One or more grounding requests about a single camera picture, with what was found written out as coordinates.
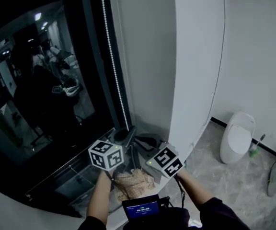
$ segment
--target black baseboard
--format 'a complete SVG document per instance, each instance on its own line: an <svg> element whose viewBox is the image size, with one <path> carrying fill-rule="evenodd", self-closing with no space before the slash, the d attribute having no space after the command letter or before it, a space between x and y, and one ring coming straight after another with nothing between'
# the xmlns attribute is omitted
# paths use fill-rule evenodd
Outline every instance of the black baseboard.
<svg viewBox="0 0 276 230"><path fill-rule="evenodd" d="M225 127L225 128L226 128L226 126L227 126L226 123L224 123L224 122L222 122L222 121L220 121L220 120L218 120L218 119L216 119L216 118L214 118L214 117L211 117L210 120L213 121L213 122L216 123L216 124L219 124L219 125L222 126L222 127ZM257 144L258 140L256 140L256 139L253 138L253 139L252 139L252 142L253 142L254 144ZM269 148L268 146L264 145L263 143L259 143L258 146L259 146L260 148L266 150L267 152L270 152L272 155L276 156L276 151L273 151L271 148Z"/></svg>

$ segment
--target person's right arm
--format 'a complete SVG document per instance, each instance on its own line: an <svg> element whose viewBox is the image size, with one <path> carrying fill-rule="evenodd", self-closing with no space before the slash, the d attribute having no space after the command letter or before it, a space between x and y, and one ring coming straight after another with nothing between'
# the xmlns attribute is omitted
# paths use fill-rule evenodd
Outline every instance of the person's right arm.
<svg viewBox="0 0 276 230"><path fill-rule="evenodd" d="M177 175L189 197L200 211L203 229L249 230L231 208L223 204L222 200L215 198L184 168Z"/></svg>

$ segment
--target white bead chain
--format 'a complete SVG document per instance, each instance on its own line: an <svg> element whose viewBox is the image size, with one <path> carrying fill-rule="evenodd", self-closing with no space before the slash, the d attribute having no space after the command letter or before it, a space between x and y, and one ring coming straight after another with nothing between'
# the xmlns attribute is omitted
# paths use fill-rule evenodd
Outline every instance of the white bead chain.
<svg viewBox="0 0 276 230"><path fill-rule="evenodd" d="M120 93L120 88L119 88L119 82L118 82L118 78L117 78L117 73L115 71L115 61L114 61L113 51L111 49L111 44L110 44L110 37L109 37L108 26L107 26L107 18L106 18L106 10L105 10L104 0L102 0L102 9L103 9L103 15L104 15L104 22L105 22L105 29L106 29L106 35L107 35L107 42L108 42L108 46L109 46L110 58L111 58L111 62L113 64L113 68L114 68L115 83L116 83L117 89L118 89L118 95L119 95L119 99L120 99L120 103L121 103L121 107L122 107L122 112L123 112L125 124L127 126L126 128L127 128L127 131L129 131L128 123L127 123L127 117L125 115L123 101L122 101L122 97L121 97L121 93Z"/></svg>

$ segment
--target forearm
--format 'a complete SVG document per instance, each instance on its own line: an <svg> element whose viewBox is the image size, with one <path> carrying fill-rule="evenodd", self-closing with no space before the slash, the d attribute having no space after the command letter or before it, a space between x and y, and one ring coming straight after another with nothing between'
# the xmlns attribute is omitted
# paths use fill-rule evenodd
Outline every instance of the forearm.
<svg viewBox="0 0 276 230"><path fill-rule="evenodd" d="M110 179L101 171L87 210L87 216L98 218L105 225L108 218L110 187Z"/></svg>
<svg viewBox="0 0 276 230"><path fill-rule="evenodd" d="M179 181L188 193L196 207L206 203L214 196L206 190L191 174L184 168L178 172Z"/></svg>

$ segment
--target white cube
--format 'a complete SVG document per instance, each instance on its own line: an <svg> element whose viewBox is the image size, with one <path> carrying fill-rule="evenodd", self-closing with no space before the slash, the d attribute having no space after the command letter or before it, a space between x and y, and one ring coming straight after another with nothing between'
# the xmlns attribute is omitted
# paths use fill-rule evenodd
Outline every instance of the white cube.
<svg viewBox="0 0 276 230"><path fill-rule="evenodd" d="M88 149L93 166L110 171L124 162L122 146L97 140Z"/></svg>
<svg viewBox="0 0 276 230"><path fill-rule="evenodd" d="M160 171L163 176L170 178L174 176L184 163L180 161L178 152L170 143L153 156L146 164Z"/></svg>

